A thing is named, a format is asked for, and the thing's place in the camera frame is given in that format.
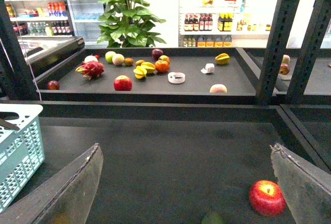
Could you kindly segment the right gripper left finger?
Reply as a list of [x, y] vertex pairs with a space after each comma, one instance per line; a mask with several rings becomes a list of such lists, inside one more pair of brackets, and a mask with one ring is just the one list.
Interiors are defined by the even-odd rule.
[[103, 154], [98, 143], [1, 213], [1, 223], [86, 223]]

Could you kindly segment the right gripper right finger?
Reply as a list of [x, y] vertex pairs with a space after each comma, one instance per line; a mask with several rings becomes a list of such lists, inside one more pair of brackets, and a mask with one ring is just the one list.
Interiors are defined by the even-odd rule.
[[330, 223], [330, 174], [279, 143], [271, 147], [274, 175], [296, 223]]

